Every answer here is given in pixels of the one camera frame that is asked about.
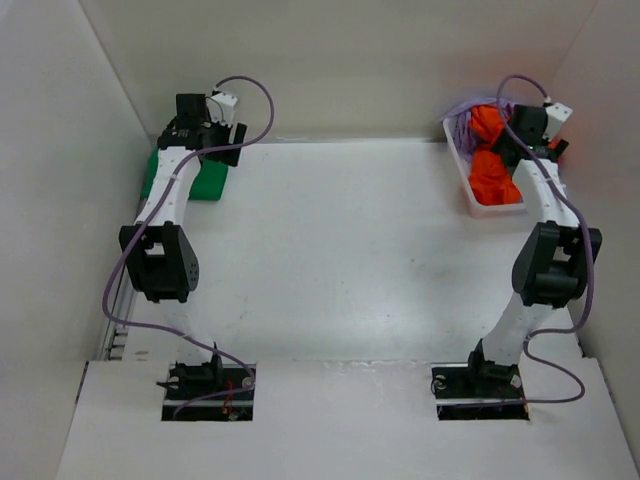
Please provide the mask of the orange t shirt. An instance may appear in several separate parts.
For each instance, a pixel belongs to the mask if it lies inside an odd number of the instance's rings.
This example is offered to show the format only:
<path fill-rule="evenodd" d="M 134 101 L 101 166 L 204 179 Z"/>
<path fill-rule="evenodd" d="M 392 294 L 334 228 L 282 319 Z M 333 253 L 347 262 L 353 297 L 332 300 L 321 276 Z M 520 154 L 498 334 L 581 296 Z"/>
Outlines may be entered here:
<path fill-rule="evenodd" d="M 491 151 L 504 129 L 500 110 L 494 105 L 477 105 L 471 108 L 470 113 L 468 126 L 478 139 L 469 175 L 469 184 L 476 201 L 484 206 L 520 203 L 521 194 L 501 157 Z"/>

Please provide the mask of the green t shirt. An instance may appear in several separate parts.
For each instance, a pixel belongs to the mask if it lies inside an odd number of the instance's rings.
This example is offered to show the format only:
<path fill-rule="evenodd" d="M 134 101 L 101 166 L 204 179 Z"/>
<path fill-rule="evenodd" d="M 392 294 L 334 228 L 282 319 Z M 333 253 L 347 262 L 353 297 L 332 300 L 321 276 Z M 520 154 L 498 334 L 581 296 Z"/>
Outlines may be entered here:
<path fill-rule="evenodd" d="M 158 151 L 154 150 L 147 160 L 145 181 L 140 198 L 147 198 L 150 194 L 153 180 L 158 168 Z M 229 167 L 213 161 L 205 161 L 196 176 L 190 192 L 190 201 L 216 202 L 222 198 Z"/>

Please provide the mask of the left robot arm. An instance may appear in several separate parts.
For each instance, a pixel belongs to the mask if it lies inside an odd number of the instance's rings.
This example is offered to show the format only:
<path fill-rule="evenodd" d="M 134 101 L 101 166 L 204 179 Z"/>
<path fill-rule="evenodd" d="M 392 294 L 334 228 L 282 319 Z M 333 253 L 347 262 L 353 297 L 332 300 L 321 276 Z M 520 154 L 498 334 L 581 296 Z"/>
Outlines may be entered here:
<path fill-rule="evenodd" d="M 126 248 L 154 208 L 158 213 L 144 229 L 125 264 L 134 289 L 153 303 L 184 303 L 199 282 L 199 262 L 182 228 L 191 187 L 202 163 L 211 156 L 200 155 L 175 173 L 175 168 L 193 151 L 226 146 L 231 138 L 227 114 L 235 111 L 236 100 L 216 91 L 205 94 L 178 94 L 176 116 L 157 142 L 157 168 L 146 204 L 131 226 L 119 232 Z"/>

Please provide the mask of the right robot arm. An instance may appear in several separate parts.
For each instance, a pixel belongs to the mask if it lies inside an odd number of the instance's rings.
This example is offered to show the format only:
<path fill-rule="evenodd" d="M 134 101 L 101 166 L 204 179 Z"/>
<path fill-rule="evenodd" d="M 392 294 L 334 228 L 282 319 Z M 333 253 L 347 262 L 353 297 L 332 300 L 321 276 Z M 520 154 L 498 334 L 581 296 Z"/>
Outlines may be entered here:
<path fill-rule="evenodd" d="M 593 299 L 602 235 L 570 206 L 558 170 L 565 145 L 551 143 L 571 113 L 551 100 L 540 107 L 517 105 L 492 145 L 535 224 L 512 268 L 509 303 L 469 355 L 463 380 L 475 395 L 514 386 L 529 342 L 545 332 L 542 323 L 574 299 Z"/>

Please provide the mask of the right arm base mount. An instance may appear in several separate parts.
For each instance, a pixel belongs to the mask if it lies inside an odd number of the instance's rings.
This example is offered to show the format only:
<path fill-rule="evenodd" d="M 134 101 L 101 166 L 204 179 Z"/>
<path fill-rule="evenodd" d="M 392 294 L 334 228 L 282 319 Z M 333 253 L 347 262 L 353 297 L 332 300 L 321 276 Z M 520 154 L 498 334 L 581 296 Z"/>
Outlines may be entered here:
<path fill-rule="evenodd" d="M 487 379 L 464 363 L 435 363 L 431 373 L 439 420 L 529 420 L 519 371 L 514 380 Z"/>

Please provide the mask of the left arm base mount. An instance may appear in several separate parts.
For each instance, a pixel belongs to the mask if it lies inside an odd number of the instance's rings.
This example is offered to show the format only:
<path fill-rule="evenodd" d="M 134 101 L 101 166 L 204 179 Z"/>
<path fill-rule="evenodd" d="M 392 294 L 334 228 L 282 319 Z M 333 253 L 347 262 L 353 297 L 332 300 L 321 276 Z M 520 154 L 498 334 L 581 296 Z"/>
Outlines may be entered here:
<path fill-rule="evenodd" d="M 162 421 L 247 422 L 253 419 L 255 391 L 247 390 L 251 378 L 235 365 L 212 362 L 176 363 L 164 381 Z"/>

